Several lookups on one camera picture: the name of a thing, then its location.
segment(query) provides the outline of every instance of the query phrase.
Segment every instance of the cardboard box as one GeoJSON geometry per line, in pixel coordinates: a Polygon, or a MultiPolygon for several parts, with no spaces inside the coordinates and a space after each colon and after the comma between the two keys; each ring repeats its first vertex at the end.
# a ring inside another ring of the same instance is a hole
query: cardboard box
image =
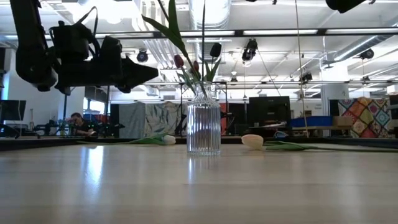
{"type": "Polygon", "coordinates": [[[352,126],[353,119],[349,116],[335,116],[333,117],[334,126],[352,126]]]}

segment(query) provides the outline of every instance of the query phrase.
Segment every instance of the window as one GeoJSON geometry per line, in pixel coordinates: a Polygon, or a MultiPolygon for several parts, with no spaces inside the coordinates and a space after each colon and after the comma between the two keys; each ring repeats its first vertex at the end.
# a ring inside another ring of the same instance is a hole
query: window
{"type": "Polygon", "coordinates": [[[83,110],[87,110],[87,109],[88,109],[88,99],[85,98],[85,99],[83,100],[83,110]]]}
{"type": "Polygon", "coordinates": [[[84,114],[105,114],[105,103],[84,98],[83,112],[84,114]]]}
{"type": "Polygon", "coordinates": [[[105,113],[105,103],[91,100],[90,101],[90,110],[93,113],[99,111],[99,114],[104,114],[105,113]]]}

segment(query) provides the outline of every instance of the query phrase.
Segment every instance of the colorful quilt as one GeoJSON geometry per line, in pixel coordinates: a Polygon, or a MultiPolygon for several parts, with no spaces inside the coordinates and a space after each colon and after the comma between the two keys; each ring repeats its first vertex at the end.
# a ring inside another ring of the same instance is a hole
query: colorful quilt
{"type": "Polygon", "coordinates": [[[365,97],[338,102],[340,116],[350,116],[353,119],[351,135],[354,138],[388,138],[391,121],[388,106],[388,100],[365,97]]]}

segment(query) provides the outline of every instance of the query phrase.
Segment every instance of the tulip stem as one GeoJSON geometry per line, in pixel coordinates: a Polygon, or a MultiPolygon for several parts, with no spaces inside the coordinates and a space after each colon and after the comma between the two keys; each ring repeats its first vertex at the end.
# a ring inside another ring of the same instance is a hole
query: tulip stem
{"type": "Polygon", "coordinates": [[[203,18],[201,21],[201,80],[205,80],[205,15],[206,0],[203,0],[203,18]]]}

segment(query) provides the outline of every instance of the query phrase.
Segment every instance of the blue box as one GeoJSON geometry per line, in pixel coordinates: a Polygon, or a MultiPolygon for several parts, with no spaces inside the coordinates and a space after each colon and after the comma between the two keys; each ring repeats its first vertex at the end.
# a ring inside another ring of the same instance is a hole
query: blue box
{"type": "MultiPolygon", "coordinates": [[[[332,116],[309,116],[306,117],[307,126],[333,126],[332,116]]],[[[295,118],[290,121],[292,128],[305,127],[304,118],[295,118]]]]}

